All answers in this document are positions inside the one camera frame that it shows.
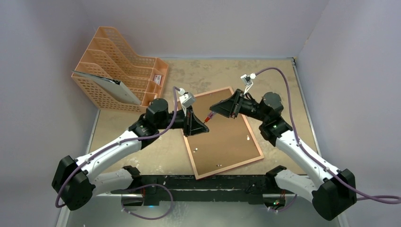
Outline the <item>blue red screwdriver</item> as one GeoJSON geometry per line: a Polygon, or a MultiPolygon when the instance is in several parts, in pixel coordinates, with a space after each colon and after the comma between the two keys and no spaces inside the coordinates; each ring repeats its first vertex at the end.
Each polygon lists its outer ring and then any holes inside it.
{"type": "Polygon", "coordinates": [[[204,120],[203,123],[207,123],[210,119],[212,119],[212,118],[214,117],[215,114],[216,114],[215,112],[211,111],[211,112],[207,115],[207,117],[206,117],[206,119],[204,120]]]}

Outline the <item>pink picture frame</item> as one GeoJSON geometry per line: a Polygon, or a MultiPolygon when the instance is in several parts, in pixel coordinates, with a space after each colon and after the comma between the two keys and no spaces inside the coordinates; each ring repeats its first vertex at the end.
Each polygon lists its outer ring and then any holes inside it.
{"type": "Polygon", "coordinates": [[[232,119],[216,114],[206,126],[209,132],[183,139],[185,151],[177,159],[176,173],[202,179],[264,159],[245,116],[232,119]]]}

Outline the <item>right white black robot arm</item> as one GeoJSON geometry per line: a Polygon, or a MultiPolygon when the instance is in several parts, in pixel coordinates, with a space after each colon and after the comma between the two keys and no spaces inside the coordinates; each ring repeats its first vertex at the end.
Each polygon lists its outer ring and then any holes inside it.
{"type": "Polygon", "coordinates": [[[247,99],[238,89],[228,99],[209,108],[227,118],[239,114],[261,121],[259,130],[271,145],[287,154],[305,172],[297,175],[284,166],[277,166],[266,173],[265,185],[270,192],[288,190],[312,203],[325,220],[333,220],[357,202],[354,191],[344,186],[355,186],[355,176],[348,169],[339,170],[326,162],[295,135],[295,129],[282,117],[281,98],[274,92],[266,93],[260,102],[247,99]]]}

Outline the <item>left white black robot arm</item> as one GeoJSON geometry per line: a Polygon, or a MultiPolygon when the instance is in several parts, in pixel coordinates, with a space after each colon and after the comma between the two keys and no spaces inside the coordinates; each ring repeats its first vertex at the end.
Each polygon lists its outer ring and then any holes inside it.
{"type": "Polygon", "coordinates": [[[174,111],[170,113],[165,99],[155,99],[118,138],[87,155],[63,157],[52,180],[52,188],[57,192],[55,206],[67,206],[70,210],[81,208],[100,190],[99,176],[105,169],[144,149],[170,129],[180,129],[186,137],[209,132],[194,114],[192,106],[179,110],[178,103],[174,105],[174,111]]]}

